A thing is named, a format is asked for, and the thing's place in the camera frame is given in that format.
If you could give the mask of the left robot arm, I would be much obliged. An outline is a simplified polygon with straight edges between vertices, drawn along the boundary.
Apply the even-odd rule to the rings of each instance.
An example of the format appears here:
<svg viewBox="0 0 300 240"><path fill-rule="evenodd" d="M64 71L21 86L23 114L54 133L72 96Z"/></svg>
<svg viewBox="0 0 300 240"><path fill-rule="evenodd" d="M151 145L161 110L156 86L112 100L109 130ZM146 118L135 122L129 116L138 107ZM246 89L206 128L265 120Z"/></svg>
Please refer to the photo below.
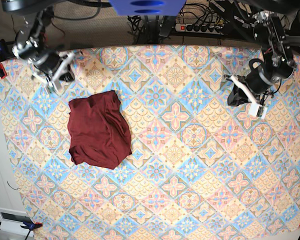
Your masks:
<svg viewBox="0 0 300 240"><path fill-rule="evenodd" d="M267 97L276 94L271 87L290 78L297 67L292 47L300 47L300 36L287 35L279 15L298 12L300 0L242 1L252 7L251 13L245 12L239 3L238 0L233 2L242 19L254 25L253 32L248 34L238 26L233 14L227 20L244 38L260 45L262 59L253 58L249 61L248 75L226 77L234 84L227 104L231 107L248 103L264 106Z"/></svg>

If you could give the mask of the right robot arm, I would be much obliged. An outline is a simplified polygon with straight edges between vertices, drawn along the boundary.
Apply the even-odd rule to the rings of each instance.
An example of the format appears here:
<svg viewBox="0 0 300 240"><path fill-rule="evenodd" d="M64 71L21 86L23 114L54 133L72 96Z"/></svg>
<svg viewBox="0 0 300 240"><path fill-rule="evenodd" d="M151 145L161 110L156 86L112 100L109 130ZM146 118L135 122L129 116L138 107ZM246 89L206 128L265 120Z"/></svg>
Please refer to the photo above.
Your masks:
<svg viewBox="0 0 300 240"><path fill-rule="evenodd" d="M4 12L23 17L25 25L17 32L12 52L46 76L47 83L75 80L71 70L74 53L60 56L58 48L46 44L46 28L54 17L56 0L2 0Z"/></svg>

